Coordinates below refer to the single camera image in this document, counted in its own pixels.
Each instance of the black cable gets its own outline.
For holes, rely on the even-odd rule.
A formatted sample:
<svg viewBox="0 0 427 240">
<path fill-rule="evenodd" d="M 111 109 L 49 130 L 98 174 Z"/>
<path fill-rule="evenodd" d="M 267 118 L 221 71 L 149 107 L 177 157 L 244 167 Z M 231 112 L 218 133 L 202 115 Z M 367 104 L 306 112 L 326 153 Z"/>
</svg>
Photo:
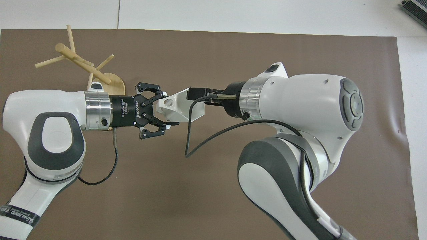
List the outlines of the black cable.
<svg viewBox="0 0 427 240">
<path fill-rule="evenodd" d="M 276 121 L 276 120 L 252 120 L 252 121 L 247 121 L 247 122 L 243 122 L 243 123 L 238 123 L 236 125 L 233 125 L 231 127 L 228 127 L 224 130 L 221 130 L 217 133 L 215 133 L 214 135 L 206 138 L 203 142 L 201 142 L 199 145 L 197 145 L 190 153 L 188 153 L 188 148 L 190 145 L 190 131 L 191 131 L 191 115 L 193 112 L 193 107 L 195 106 L 196 103 L 200 102 L 201 100 L 205 100 L 205 99 L 211 99 L 211 98 L 218 98 L 218 96 L 216 94 L 212 94 L 212 95 L 207 95 L 204 97 L 200 97 L 198 99 L 196 99 L 190 106 L 190 110 L 188 113 L 188 131 L 187 131 L 187 144 L 185 146 L 185 157 L 188 158 L 190 157 L 195 151 L 197 151 L 201 146 L 203 146 L 205 143 L 209 142 L 210 140 L 218 137 L 219 135 L 226 133 L 230 130 L 233 130 L 235 128 L 238 127 L 242 127 L 242 126 L 246 126 L 249 124 L 254 124 L 254 123 L 274 123 L 274 124 L 278 124 L 280 126 L 284 126 L 285 128 L 289 129 L 290 131 L 292 131 L 295 135 L 302 137 L 302 134 L 300 132 L 298 132 L 297 129 L 293 128 L 291 125 L 288 125 L 286 123 L 280 122 L 280 121 Z M 304 149 L 299 148 L 299 150 L 301 151 L 301 158 L 300 158 L 300 165 L 299 165 L 299 180 L 301 182 L 301 188 L 302 188 L 302 194 L 303 197 L 305 199 L 305 202 L 307 203 L 308 208 L 311 210 L 311 213 L 313 214 L 313 216 L 318 217 L 316 211 L 314 211 L 313 207 L 310 205 L 310 201 L 308 199 L 308 194 L 307 194 L 307 186 L 305 185 L 305 173 L 304 173 L 304 168 L 305 168 L 305 161 L 308 161 L 307 159 L 307 154 L 305 152 Z"/>
<path fill-rule="evenodd" d="M 117 160 L 119 159 L 119 152 L 117 151 L 117 142 L 116 142 L 116 130 L 117 130 L 117 127 L 114 127 L 113 128 L 113 144 L 114 144 L 114 151 L 116 152 L 116 160 L 114 161 L 113 169 L 111 169 L 110 173 L 103 180 L 97 181 L 97 182 L 87 182 L 79 176 L 79 180 L 82 183 L 87 184 L 87 185 L 98 185 L 100 183 L 103 183 L 105 180 L 107 180 L 113 174 L 113 172 L 117 166 Z"/>
<path fill-rule="evenodd" d="M 221 130 L 221 131 L 219 131 L 219 132 L 215 133 L 214 135 L 212 135 L 212 136 L 210 136 L 210 137 L 206 138 L 206 140 L 204 140 L 203 142 L 201 142 L 201 143 L 200 143 L 199 145 L 197 145 L 197 147 L 195 147 L 195 148 L 194 148 L 190 153 L 188 153 L 188 147 L 189 147 L 189 145 L 190 145 L 191 114 L 192 114 L 192 112 L 193 112 L 193 107 L 194 107 L 194 105 L 195 105 L 196 103 L 200 102 L 201 100 L 210 99 L 210 98 L 218 98 L 218 96 L 217 96 L 216 94 L 212 94 L 212 95 L 207 95 L 207 96 L 204 96 L 204 97 L 200 97 L 200 98 L 196 99 L 196 100 L 191 104 L 191 106 L 190 106 L 190 111 L 189 111 L 189 113 L 188 113 L 187 144 L 186 144 L 186 146 L 185 146 L 185 157 L 186 157 L 186 158 L 190 157 L 190 156 L 191 156 L 195 151 L 197 151 L 201 146 L 203 146 L 205 143 L 209 142 L 210 140 L 212 140 L 212 139 L 214 139 L 214 138 L 218 137 L 219 135 L 221 135 L 221 134 L 223 134 L 223 133 L 225 133 L 225 132 L 228 132 L 228 131 L 230 131 L 230 130 L 233 130 L 233 129 L 235 129 L 235 128 L 242 127 L 242 126 L 249 125 L 249 124 L 254 124 L 254 123 L 274 123 L 274 124 L 278 124 L 278 125 L 284 126 L 285 128 L 287 128 L 287 129 L 291 130 L 291 131 L 292 131 L 293 133 L 295 133 L 297 136 L 302 137 L 301 133 L 300 133 L 300 132 L 298 132 L 298 130 L 296 130 L 295 128 L 293 128 L 292 126 L 290 126 L 290 125 L 288 125 L 288 124 L 286 124 L 286 123 L 279 122 L 279 121 L 276 121 L 276 120 L 252 120 L 252 121 L 247 121 L 247 122 L 243 122 L 243 123 L 238 123 L 238 124 L 236 124 L 236 125 L 233 125 L 233 126 L 231 126 L 231 127 L 228 127 L 228 128 L 226 128 L 226 129 L 224 129 L 224 130 Z"/>
</svg>

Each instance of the brown mat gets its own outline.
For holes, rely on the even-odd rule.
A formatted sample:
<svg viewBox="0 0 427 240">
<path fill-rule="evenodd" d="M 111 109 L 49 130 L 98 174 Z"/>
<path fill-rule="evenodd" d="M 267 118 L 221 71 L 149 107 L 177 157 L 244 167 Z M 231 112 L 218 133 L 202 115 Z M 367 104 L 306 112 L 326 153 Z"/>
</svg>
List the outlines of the brown mat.
<svg viewBox="0 0 427 240">
<path fill-rule="evenodd" d="M 154 30 L 73 30 L 79 55 L 115 73 L 134 95 L 138 82 L 174 94 L 189 86 L 224 89 L 281 61 L 288 75 L 346 76 L 362 90 L 365 119 L 350 139 L 338 170 L 313 192 L 318 204 L 358 239 L 417 239 L 417 221 L 405 133 L 396 38 Z M 0 103 L 27 89 L 81 91 L 88 73 L 66 61 L 36 69 L 68 45 L 66 30 L 2 30 Z M 31 108 L 31 102 L 23 102 Z M 207 106 L 193 125 L 192 146 L 241 122 Z M 237 160 L 252 140 L 272 136 L 267 126 L 246 126 L 184 158 L 187 124 L 165 136 L 139 140 L 120 128 L 119 162 L 101 185 L 76 182 L 59 194 L 29 239 L 285 239 L 242 193 Z M 102 179 L 114 162 L 111 132 L 85 132 L 82 177 Z M 0 130 L 0 203 L 22 179 L 22 154 Z"/>
</svg>

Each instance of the robot arm label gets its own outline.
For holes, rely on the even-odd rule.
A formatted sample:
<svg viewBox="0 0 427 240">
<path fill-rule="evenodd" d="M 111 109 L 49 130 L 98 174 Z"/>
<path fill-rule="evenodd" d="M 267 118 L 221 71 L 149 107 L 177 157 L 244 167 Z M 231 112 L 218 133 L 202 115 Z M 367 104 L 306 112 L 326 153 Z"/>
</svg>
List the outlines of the robot arm label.
<svg viewBox="0 0 427 240">
<path fill-rule="evenodd" d="M 33 228 L 37 225 L 40 220 L 40 216 L 25 210 L 23 208 L 19 208 L 13 205 L 3 205 L 0 207 L 0 216 L 9 217 L 20 222 L 26 223 Z"/>
</svg>

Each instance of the wooden stand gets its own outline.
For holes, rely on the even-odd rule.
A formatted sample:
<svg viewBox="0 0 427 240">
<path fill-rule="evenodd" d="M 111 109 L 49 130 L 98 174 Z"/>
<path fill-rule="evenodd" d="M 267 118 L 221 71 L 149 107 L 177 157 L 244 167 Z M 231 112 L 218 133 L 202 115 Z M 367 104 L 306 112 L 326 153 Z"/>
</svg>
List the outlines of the wooden stand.
<svg viewBox="0 0 427 240">
<path fill-rule="evenodd" d="M 104 67 L 111 59 L 113 59 L 114 55 L 111 54 L 101 64 L 99 64 L 97 67 L 94 67 L 94 64 L 92 62 L 89 62 L 76 54 L 76 48 L 74 46 L 74 39 L 70 25 L 67 25 L 67 32 L 68 39 L 70 40 L 71 49 L 62 43 L 58 43 L 55 46 L 55 50 L 61 53 L 62 56 L 37 63 L 34 66 L 37 68 L 43 67 L 57 61 L 68 59 L 69 61 L 73 62 L 74 64 L 78 65 L 89 73 L 89 81 L 86 90 L 90 88 L 91 83 L 93 82 L 93 77 L 95 76 L 94 81 L 100 82 L 102 84 L 102 87 L 104 88 L 104 91 L 107 92 L 109 95 L 126 95 L 125 84 L 119 76 L 113 73 L 100 72 L 100 69 Z"/>
</svg>

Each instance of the white robotic arm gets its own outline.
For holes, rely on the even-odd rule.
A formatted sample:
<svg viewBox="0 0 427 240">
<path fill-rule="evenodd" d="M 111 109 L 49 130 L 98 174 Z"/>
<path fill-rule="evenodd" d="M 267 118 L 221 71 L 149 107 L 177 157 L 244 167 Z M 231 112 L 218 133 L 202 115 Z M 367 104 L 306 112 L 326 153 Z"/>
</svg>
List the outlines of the white robotic arm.
<svg viewBox="0 0 427 240">
<path fill-rule="evenodd" d="M 86 150 L 82 130 L 135 126 L 141 139 L 163 135 L 189 117 L 183 112 L 196 104 L 190 101 L 210 94 L 222 94 L 222 99 L 205 104 L 223 106 L 243 120 L 269 121 L 277 129 L 276 136 L 249 143 L 240 156 L 238 181 L 245 195 L 291 239 L 354 239 L 310 196 L 335 171 L 345 144 L 361 125 L 362 95 L 351 80 L 319 74 L 288 78 L 283 65 L 275 63 L 223 91 L 190 88 L 187 99 L 182 92 L 166 97 L 158 85 L 139 83 L 136 90 L 135 96 L 57 90 L 9 96 L 3 127 L 21 148 L 27 173 L 18 192 L 0 207 L 0 239 L 26 239 L 52 199 L 76 180 Z M 147 99 L 143 91 L 155 96 Z M 162 98 L 159 112 L 168 112 L 168 120 L 176 122 L 154 117 L 152 104 Z M 158 130 L 150 132 L 146 124 Z"/>
<path fill-rule="evenodd" d="M 349 138 L 363 120 L 357 86 L 335 75 L 288 78 L 282 63 L 225 90 L 190 89 L 231 94 L 235 100 L 205 100 L 222 105 L 232 117 L 275 120 L 277 135 L 249 143 L 239 159 L 238 180 L 245 195 L 290 237 L 298 240 L 353 240 L 311 198 L 310 192 L 337 168 Z"/>
</svg>

